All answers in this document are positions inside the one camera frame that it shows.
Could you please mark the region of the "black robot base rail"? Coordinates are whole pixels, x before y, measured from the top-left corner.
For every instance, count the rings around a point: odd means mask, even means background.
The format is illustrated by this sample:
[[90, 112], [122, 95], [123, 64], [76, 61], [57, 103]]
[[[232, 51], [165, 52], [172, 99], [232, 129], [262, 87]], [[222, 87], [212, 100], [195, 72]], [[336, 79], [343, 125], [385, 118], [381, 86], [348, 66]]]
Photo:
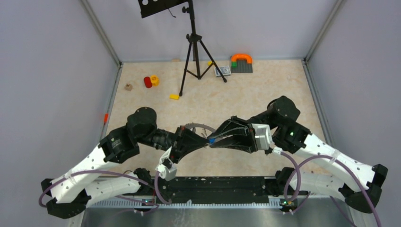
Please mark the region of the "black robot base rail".
[[194, 205], [251, 205], [269, 204], [274, 198], [280, 205], [287, 206], [284, 201], [284, 186], [294, 171], [285, 167], [271, 176], [187, 176], [176, 177], [171, 181], [154, 178], [146, 169], [136, 169], [135, 174], [144, 179], [149, 186], [142, 185], [138, 192], [132, 193], [135, 198], [154, 196], [154, 202], [160, 204], [156, 189], [165, 201], [173, 205], [191, 203]]

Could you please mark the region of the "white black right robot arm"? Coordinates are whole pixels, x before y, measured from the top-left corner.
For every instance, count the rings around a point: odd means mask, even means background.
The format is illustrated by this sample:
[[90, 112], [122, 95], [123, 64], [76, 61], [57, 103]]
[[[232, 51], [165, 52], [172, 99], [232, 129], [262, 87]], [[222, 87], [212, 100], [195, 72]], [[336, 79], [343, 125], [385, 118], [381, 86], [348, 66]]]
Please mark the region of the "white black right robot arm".
[[286, 96], [272, 100], [266, 111], [247, 120], [236, 116], [224, 121], [209, 135], [212, 148], [229, 148], [253, 153], [283, 155], [289, 152], [314, 162], [329, 172], [318, 175], [295, 171], [277, 182], [278, 191], [290, 195], [293, 191], [325, 194], [344, 201], [363, 213], [373, 213], [378, 204], [388, 169], [377, 164], [361, 163], [333, 148], [307, 127], [299, 124], [300, 111]]

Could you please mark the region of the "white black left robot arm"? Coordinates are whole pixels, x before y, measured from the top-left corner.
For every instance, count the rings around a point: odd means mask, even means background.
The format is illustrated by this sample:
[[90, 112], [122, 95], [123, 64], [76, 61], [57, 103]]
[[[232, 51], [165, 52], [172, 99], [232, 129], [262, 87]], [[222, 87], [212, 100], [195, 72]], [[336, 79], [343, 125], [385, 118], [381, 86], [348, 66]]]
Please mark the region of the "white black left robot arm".
[[[128, 174], [113, 173], [113, 178], [99, 181], [103, 174], [140, 153], [139, 145], [163, 151], [156, 166], [156, 176], [138, 168]], [[42, 194], [51, 199], [41, 206], [55, 217], [68, 219], [86, 208], [109, 198], [128, 193], [147, 195], [154, 191], [164, 204], [170, 204], [159, 188], [159, 180], [171, 181], [176, 177], [176, 164], [185, 155], [209, 144], [190, 128], [179, 126], [175, 132], [157, 127], [157, 113], [142, 107], [128, 116], [127, 123], [109, 132], [81, 162], [64, 175], [44, 179]]]

